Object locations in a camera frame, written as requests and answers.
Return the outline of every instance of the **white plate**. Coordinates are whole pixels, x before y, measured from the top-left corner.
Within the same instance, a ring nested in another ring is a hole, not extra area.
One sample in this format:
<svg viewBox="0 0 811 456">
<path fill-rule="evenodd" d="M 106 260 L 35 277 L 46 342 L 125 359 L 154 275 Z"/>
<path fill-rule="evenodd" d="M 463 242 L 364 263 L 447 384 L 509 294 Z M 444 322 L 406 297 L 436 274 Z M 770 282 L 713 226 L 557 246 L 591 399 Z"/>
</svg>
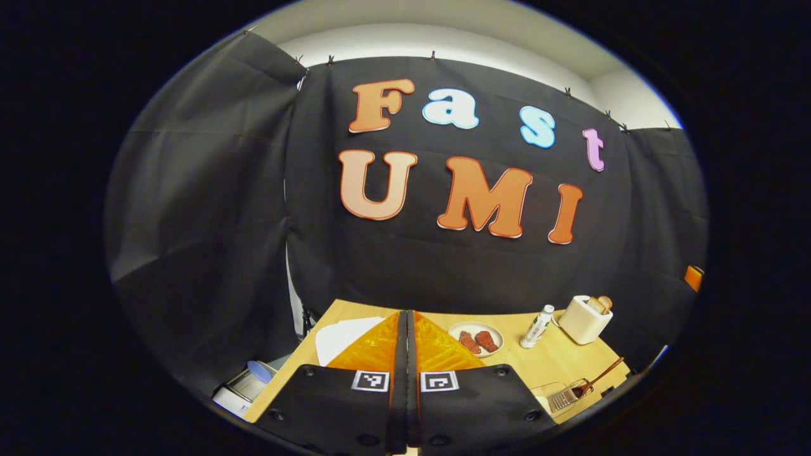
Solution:
<svg viewBox="0 0 811 456">
<path fill-rule="evenodd" d="M 498 329 L 493 328 L 490 325 L 485 325 L 484 323 L 479 323 L 477 321 L 462 321 L 461 323 L 456 323 L 454 326 L 451 326 L 451 329 L 448 330 L 448 334 L 450 334 L 452 338 L 459 340 L 459 334 L 461 334 L 462 331 L 467 331 L 470 333 L 470 336 L 474 340 L 476 339 L 476 334 L 478 334 L 479 331 L 489 331 L 490 335 L 493 337 L 493 343 L 495 343 L 498 347 L 493 353 L 498 353 L 499 350 L 501 350 L 501 346 L 504 345 L 504 337 L 501 336 Z M 474 356 L 477 358 L 486 358 L 493 354 L 487 350 L 484 350 L 484 347 L 481 348 L 481 353 L 478 355 L 474 354 Z"/>
</svg>

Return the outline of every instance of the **table top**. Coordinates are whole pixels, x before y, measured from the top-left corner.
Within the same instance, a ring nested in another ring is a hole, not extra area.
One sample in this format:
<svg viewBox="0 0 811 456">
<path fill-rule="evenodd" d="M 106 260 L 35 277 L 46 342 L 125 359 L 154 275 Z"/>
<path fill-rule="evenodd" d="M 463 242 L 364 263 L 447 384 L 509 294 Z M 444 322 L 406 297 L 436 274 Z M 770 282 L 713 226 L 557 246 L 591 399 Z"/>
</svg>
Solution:
<svg viewBox="0 0 811 456">
<path fill-rule="evenodd" d="M 315 352 L 315 334 L 321 328 L 341 320 L 372 316 L 385 318 L 400 310 L 336 299 L 253 402 L 251 408 L 246 411 L 244 419 L 255 423 L 298 366 L 302 364 L 319 364 Z M 564 310 L 556 311 L 554 313 L 555 319 L 557 320 L 563 312 Z M 581 346 L 576 344 L 565 331 L 552 323 L 549 324 L 546 333 L 543 334 L 535 347 L 531 349 L 522 348 L 518 345 L 518 341 L 521 340 L 532 320 L 538 315 L 537 312 L 507 315 L 420 313 L 446 331 L 451 326 L 462 321 L 477 321 L 498 329 L 504 336 L 504 345 L 495 354 L 481 358 L 481 360 L 487 366 L 496 364 L 511 365 L 530 389 L 553 382 L 562 382 L 569 385 L 584 377 L 594 379 L 619 358 L 617 353 L 600 338 Z M 591 394 L 587 394 L 575 402 L 571 411 L 555 417 L 554 420 L 560 424 L 584 411 L 602 398 L 601 392 L 612 386 L 617 387 L 625 381 L 629 372 L 628 366 L 625 363 L 620 363 L 594 385 L 594 391 Z"/>
</svg>

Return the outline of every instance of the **bottle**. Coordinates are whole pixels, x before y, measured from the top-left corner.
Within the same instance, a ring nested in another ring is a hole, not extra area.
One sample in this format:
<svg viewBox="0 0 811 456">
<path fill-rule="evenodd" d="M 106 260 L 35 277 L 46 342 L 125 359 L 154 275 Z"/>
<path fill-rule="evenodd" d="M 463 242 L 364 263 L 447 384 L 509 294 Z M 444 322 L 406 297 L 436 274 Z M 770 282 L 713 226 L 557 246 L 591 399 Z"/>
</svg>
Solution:
<svg viewBox="0 0 811 456">
<path fill-rule="evenodd" d="M 521 338 L 521 346 L 524 348 L 532 348 L 538 342 L 538 339 L 543 336 L 543 333 L 547 330 L 547 326 L 549 326 L 549 322 L 552 320 L 552 313 L 555 311 L 555 307 L 549 304 L 543 306 L 543 312 L 539 313 L 538 316 L 532 320 L 532 324 L 530 328 L 526 330 L 526 334 L 524 337 Z"/>
</svg>

